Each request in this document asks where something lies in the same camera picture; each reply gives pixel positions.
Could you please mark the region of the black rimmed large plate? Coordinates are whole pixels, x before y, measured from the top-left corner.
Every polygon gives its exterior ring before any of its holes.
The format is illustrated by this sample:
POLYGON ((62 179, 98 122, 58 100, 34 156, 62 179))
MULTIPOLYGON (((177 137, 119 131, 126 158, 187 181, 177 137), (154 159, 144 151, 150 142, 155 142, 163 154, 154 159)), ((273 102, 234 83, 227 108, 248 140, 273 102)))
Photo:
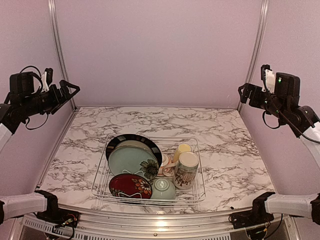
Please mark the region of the black rimmed large plate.
POLYGON ((113 150, 115 150, 116 147, 119 147, 121 143, 126 141, 137 141, 141 144, 145 144, 150 149, 151 153, 156 157, 158 165, 161 166, 163 158, 159 147, 147 137, 131 133, 115 136, 109 141, 105 149, 106 159, 109 160, 109 156, 113 150))

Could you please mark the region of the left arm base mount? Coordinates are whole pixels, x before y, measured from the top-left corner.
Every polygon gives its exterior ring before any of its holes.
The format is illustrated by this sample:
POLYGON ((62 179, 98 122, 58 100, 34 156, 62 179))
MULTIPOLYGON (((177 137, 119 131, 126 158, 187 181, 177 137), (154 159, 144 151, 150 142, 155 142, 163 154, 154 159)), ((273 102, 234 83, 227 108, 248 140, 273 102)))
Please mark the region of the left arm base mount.
POLYGON ((52 193, 44 190, 36 190, 35 192, 41 194, 47 200, 45 211, 35 214, 38 219, 54 223, 58 225, 58 227, 77 227, 80 216, 78 211, 60 208, 58 206, 58 197, 52 193))

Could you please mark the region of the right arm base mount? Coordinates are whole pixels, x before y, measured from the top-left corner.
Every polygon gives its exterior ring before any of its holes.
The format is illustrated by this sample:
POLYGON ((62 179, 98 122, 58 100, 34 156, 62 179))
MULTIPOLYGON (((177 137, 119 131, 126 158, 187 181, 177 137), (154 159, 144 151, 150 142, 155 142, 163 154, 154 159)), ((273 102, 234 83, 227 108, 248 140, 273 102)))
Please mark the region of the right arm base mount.
POLYGON ((233 225, 233 228, 252 227, 273 221, 274 215, 266 212, 265 201, 274 194, 275 192, 267 191, 252 201, 252 208, 250 210, 230 214, 228 220, 233 225))

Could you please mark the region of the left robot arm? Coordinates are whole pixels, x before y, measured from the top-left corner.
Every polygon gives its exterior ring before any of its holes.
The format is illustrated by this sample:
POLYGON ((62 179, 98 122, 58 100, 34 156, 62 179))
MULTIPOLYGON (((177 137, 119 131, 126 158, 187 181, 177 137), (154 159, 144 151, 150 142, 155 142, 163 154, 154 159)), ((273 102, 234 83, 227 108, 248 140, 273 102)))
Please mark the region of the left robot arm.
MULTIPOLYGON (((20 126, 27 126, 35 115, 54 115, 69 102, 80 87, 61 80, 59 86, 53 83, 53 69, 44 72, 29 65, 9 78, 9 93, 0 105, 0 147, 3 149, 20 126)), ((69 214, 59 208, 56 195, 44 190, 28 194, 1 196, 0 221, 18 218, 34 213, 37 218, 64 225, 69 214)))

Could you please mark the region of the light blue floral plate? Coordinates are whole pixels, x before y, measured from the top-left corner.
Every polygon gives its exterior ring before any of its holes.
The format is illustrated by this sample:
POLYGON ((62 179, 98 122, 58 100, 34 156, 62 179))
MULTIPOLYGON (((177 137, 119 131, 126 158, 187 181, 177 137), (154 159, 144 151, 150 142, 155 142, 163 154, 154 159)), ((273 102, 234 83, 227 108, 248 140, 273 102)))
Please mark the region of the light blue floral plate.
POLYGON ((136 146, 122 146, 108 157, 108 167, 110 172, 116 176, 120 174, 133 174, 153 180, 159 172, 162 164, 150 151, 136 146))

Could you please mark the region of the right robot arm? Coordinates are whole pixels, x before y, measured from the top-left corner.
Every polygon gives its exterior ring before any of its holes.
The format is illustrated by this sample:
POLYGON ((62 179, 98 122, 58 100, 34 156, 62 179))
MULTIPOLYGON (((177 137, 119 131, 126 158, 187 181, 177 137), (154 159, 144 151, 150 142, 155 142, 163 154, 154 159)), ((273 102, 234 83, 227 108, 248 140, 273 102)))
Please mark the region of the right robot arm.
MULTIPOLYGON (((263 86, 245 83, 238 88, 240 101, 262 109, 264 114, 278 119, 278 125, 288 125, 320 163, 320 119, 309 106, 300 106, 300 78, 288 73, 274 73, 265 69, 261 73, 263 86)), ((320 195, 285 195, 266 192, 252 202, 247 219, 258 224, 272 214, 286 214, 311 219, 320 223, 320 195)))

